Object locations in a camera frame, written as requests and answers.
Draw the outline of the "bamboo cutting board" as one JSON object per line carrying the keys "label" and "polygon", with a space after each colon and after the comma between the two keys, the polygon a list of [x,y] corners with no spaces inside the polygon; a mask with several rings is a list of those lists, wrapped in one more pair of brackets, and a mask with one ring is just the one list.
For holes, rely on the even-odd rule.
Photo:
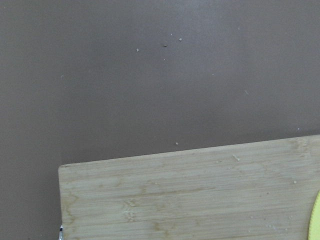
{"label": "bamboo cutting board", "polygon": [[305,240],[318,135],[65,164],[67,240]]}

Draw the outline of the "yellow plastic knife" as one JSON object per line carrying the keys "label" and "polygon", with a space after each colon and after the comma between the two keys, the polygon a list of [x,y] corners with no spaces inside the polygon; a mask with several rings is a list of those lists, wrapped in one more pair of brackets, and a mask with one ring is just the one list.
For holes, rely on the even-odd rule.
{"label": "yellow plastic knife", "polygon": [[308,240],[320,240],[320,192],[317,193],[308,228]]}

